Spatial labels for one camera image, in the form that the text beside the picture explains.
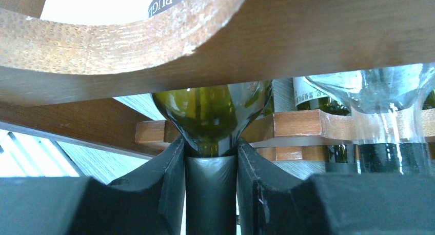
white label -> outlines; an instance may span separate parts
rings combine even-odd
[[[303,77],[293,78],[294,102],[296,106],[313,99],[328,97],[325,93],[313,88]]]

curved wooden edge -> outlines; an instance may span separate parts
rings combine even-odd
[[[65,103],[433,62],[431,1],[185,0],[112,26],[0,9],[0,101]]]
[[[422,121],[426,141],[435,142],[435,109],[423,110]],[[306,110],[273,113],[256,120],[242,137],[270,160],[323,161],[324,156],[315,147],[302,146],[351,144],[357,140],[354,130],[352,117]],[[137,125],[135,141],[150,147],[167,147],[179,135],[169,121],[144,121]]]

wooden shelf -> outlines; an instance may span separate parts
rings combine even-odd
[[[110,26],[0,9],[0,101],[45,105],[434,62],[433,1],[184,0]]]
[[[426,141],[435,142],[435,109],[422,111]],[[169,121],[144,121],[137,125],[136,143],[156,149],[164,149],[179,136]],[[353,119],[320,110],[273,113],[254,121],[242,133],[266,158],[277,160],[307,160],[301,146],[351,144],[357,140]],[[311,160],[323,160],[323,156]]]

